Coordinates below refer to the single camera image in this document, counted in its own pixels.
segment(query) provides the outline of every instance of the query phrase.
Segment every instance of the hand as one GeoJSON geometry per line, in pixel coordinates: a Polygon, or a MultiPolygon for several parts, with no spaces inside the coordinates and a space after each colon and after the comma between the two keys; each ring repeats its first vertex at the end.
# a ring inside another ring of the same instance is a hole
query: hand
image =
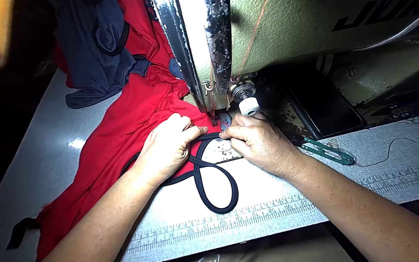
{"type": "Polygon", "coordinates": [[[303,169],[306,155],[261,113],[251,117],[236,114],[232,125],[219,137],[230,138],[232,148],[271,174],[290,179],[303,169]]]}
{"type": "Polygon", "coordinates": [[[194,126],[190,118],[175,113],[151,131],[132,169],[157,188],[187,160],[190,142],[206,132],[206,126],[194,126]]]}

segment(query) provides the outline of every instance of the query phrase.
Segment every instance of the ruler markings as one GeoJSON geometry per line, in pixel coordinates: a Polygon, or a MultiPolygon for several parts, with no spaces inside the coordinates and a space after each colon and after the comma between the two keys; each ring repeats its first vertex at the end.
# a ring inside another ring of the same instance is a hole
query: ruler markings
{"type": "MultiPolygon", "coordinates": [[[[358,180],[358,183],[377,194],[419,185],[419,169],[408,168],[396,172],[371,175],[358,180]]],[[[279,199],[238,208],[227,214],[214,214],[191,221],[172,224],[158,229],[134,234],[126,254],[134,254],[194,238],[215,235],[234,228],[246,227],[255,223],[267,222],[317,208],[302,194],[293,194],[279,199]]]]}

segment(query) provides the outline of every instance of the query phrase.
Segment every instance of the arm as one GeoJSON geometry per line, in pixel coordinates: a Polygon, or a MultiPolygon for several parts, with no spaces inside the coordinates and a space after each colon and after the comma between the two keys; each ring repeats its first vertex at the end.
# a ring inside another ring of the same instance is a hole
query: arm
{"type": "Polygon", "coordinates": [[[299,189],[369,261],[419,261],[419,217],[301,153],[261,114],[236,115],[221,138],[299,189]]]}
{"type": "Polygon", "coordinates": [[[113,261],[153,192],[187,160],[187,145],[207,131],[192,127],[190,119],[179,114],[161,123],[148,135],[132,168],[44,261],[113,261]]]}

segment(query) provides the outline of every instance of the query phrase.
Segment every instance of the table surface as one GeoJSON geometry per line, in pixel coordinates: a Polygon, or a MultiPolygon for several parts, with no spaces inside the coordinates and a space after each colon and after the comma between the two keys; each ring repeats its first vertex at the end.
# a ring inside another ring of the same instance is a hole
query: table surface
{"type": "MultiPolygon", "coordinates": [[[[0,184],[0,261],[35,261],[39,232],[28,231],[18,249],[5,250],[12,227],[25,217],[36,217],[43,205],[72,183],[85,140],[119,96],[71,110],[64,101],[65,94],[72,92],[65,79],[60,70],[55,73],[0,184]]],[[[419,125],[393,123],[325,142],[347,149],[360,164],[372,164],[386,158],[389,143],[402,137],[419,142],[419,125]]],[[[401,139],[390,152],[388,161],[370,167],[342,166],[316,157],[396,203],[419,199],[419,145],[401,139]]],[[[218,162],[236,156],[227,141],[214,140],[203,159],[218,162]]],[[[327,220],[290,184],[245,159],[220,166],[233,175],[239,187],[239,202],[232,212],[219,215],[209,211],[193,179],[164,187],[137,227],[123,259],[167,260],[327,220]]],[[[216,206],[227,205],[230,185],[224,175],[211,168],[203,168],[201,173],[210,201],[216,206]]]]}

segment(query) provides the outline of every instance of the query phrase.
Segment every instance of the red fabric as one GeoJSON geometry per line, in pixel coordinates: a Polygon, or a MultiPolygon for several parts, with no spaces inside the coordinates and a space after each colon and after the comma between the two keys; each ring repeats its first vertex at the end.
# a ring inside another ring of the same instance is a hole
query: red fabric
{"type": "MultiPolygon", "coordinates": [[[[143,147],[158,124],[173,113],[188,116],[196,125],[212,127],[209,116],[181,100],[189,90],[169,73],[172,52],[158,22],[150,21],[143,0],[120,0],[131,26],[126,48],[143,54],[152,65],[145,77],[129,76],[121,96],[108,108],[102,122],[86,141],[73,183],[37,217],[41,225],[38,260],[44,259],[119,178],[127,161],[143,147]]],[[[198,145],[191,147],[196,154],[198,145]]],[[[177,175],[192,170],[187,162],[177,175]]]]}
{"type": "Polygon", "coordinates": [[[69,68],[67,67],[66,57],[62,53],[62,47],[61,47],[61,44],[59,44],[59,42],[55,43],[55,48],[53,50],[52,58],[55,64],[59,67],[59,69],[61,69],[62,72],[67,74],[66,86],[69,88],[73,88],[72,78],[70,77],[70,74],[69,74],[69,68]]]}

